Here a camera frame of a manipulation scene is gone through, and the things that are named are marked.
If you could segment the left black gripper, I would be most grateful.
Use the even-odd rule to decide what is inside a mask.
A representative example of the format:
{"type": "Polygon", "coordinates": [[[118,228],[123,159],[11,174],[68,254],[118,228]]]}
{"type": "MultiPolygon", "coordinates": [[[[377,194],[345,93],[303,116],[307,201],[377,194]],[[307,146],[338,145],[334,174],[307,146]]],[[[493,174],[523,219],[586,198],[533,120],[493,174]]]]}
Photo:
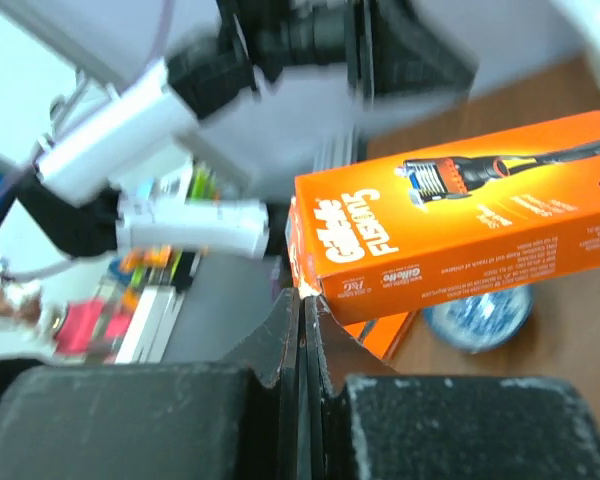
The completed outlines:
{"type": "Polygon", "coordinates": [[[219,1],[220,43],[228,55],[218,91],[258,90],[254,72],[273,84],[284,69],[344,64],[349,86],[371,95],[373,38],[370,1],[294,7],[290,1],[219,1]]]}

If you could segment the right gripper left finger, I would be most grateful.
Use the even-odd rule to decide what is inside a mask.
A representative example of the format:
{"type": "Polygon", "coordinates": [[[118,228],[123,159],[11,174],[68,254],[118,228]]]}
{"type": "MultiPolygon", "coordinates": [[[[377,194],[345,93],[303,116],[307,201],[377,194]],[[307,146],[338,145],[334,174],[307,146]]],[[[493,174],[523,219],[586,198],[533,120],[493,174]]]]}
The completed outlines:
{"type": "Polygon", "coordinates": [[[0,400],[1,479],[293,479],[300,301],[218,362],[37,367],[0,400]]]}

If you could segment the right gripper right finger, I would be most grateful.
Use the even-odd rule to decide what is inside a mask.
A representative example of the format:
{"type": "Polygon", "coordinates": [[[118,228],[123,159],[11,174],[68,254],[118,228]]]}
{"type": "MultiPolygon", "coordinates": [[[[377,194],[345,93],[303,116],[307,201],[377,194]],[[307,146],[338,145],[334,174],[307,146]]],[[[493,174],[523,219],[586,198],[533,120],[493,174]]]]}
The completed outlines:
{"type": "Polygon", "coordinates": [[[304,301],[316,479],[600,479],[584,398],[550,377],[401,375],[304,301]]]}

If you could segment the blue patterned small bowl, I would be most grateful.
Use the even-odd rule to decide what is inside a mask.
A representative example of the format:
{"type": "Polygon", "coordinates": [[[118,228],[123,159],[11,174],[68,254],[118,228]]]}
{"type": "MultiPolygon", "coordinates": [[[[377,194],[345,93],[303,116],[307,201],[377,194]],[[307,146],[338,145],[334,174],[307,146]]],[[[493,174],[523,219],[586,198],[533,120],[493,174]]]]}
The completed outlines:
{"type": "Polygon", "coordinates": [[[524,285],[428,307],[422,317],[440,340],[465,352],[481,353],[512,339],[533,305],[533,289],[524,285]]]}

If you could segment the orange razor package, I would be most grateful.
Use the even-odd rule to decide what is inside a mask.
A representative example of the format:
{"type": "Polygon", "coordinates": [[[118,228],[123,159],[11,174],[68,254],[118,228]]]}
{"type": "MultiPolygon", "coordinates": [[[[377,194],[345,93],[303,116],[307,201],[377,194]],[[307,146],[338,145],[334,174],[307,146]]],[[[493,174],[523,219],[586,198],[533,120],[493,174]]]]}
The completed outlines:
{"type": "Polygon", "coordinates": [[[367,322],[344,326],[344,330],[354,337],[371,354],[385,363],[390,363],[401,348],[419,310],[381,317],[367,322]]]}
{"type": "Polygon", "coordinates": [[[600,111],[298,176],[302,296],[352,324],[600,267],[600,111]]]}

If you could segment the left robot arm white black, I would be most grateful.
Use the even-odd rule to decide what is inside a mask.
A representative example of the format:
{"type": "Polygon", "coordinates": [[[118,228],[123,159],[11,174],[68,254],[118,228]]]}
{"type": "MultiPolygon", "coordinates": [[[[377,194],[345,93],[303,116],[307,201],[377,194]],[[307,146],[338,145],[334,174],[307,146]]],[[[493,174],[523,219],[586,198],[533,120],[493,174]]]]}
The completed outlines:
{"type": "Polygon", "coordinates": [[[285,68],[305,65],[360,67],[359,6],[222,1],[218,9],[216,30],[151,60],[124,92],[43,149],[17,182],[17,200],[68,257],[170,245],[261,259],[285,249],[285,203],[151,199],[135,189],[169,144],[204,156],[240,185],[240,162],[207,148],[198,130],[241,92],[256,91],[258,77],[274,82],[285,68]]]}

